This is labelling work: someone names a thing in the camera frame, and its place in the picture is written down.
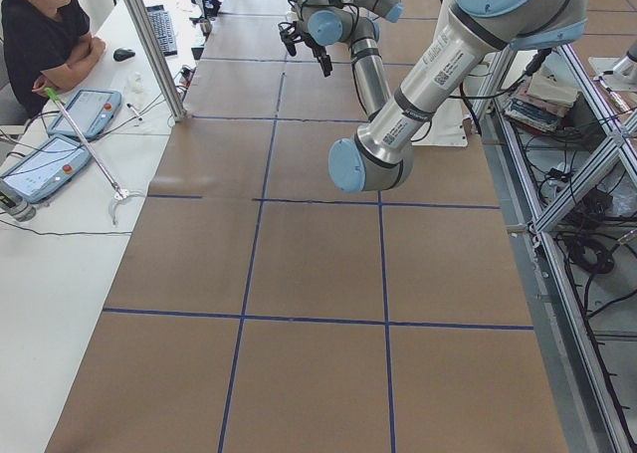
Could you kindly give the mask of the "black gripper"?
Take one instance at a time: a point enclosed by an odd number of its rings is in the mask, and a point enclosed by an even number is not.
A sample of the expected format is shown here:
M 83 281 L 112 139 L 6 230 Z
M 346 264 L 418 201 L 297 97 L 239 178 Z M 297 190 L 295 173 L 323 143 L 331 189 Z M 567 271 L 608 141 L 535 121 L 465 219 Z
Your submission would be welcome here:
M 310 45 L 309 48 L 313 52 L 313 56 L 318 58 L 318 62 L 325 77 L 329 77 L 332 72 L 332 62 L 330 55 L 326 53 L 325 47 L 321 45 Z

